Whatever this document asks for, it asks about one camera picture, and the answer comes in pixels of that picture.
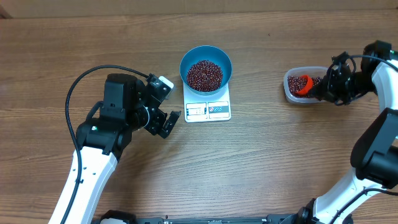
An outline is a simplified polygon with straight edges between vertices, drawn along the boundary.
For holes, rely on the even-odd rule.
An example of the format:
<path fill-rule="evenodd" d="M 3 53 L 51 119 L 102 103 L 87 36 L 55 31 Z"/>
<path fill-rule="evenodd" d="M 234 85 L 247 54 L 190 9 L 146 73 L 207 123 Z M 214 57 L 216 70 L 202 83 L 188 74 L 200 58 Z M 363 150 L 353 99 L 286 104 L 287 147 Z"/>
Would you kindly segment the orange measuring scoop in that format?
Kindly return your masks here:
<path fill-rule="evenodd" d="M 301 89 L 297 90 L 295 92 L 296 95 L 299 96 L 305 96 L 308 95 L 308 92 L 312 89 L 313 87 L 313 80 L 310 76 L 308 75 L 302 75 L 301 77 L 298 77 L 299 83 L 302 85 Z"/>

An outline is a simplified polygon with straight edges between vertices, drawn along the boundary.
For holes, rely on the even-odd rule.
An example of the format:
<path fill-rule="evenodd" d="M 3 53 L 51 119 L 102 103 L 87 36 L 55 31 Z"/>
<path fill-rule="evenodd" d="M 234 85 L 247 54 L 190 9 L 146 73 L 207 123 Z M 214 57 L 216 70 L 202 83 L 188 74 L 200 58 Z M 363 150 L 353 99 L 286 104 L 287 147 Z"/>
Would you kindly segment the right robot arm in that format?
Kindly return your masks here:
<path fill-rule="evenodd" d="M 352 212 L 374 195 L 393 195 L 397 185 L 397 52 L 377 40 L 365 46 L 360 71 L 356 55 L 332 57 L 326 75 L 317 84 L 310 77 L 296 92 L 336 106 L 348 105 L 373 92 L 379 116 L 357 140 L 350 157 L 351 170 L 326 194 L 312 199 L 283 223 L 352 223 Z"/>

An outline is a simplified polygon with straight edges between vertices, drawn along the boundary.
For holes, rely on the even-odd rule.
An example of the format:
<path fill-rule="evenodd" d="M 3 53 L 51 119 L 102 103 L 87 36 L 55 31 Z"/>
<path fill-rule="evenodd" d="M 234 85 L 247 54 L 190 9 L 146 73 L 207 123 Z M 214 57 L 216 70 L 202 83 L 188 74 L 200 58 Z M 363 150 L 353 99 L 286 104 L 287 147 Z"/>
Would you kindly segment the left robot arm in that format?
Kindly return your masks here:
<path fill-rule="evenodd" d="M 141 128 L 167 138 L 180 112 L 159 109 L 174 90 L 167 78 L 150 74 L 145 81 L 122 73 L 108 75 L 104 99 L 97 102 L 76 131 L 80 150 L 73 160 L 51 223 L 90 223 L 104 186 L 114 172 L 132 133 Z"/>

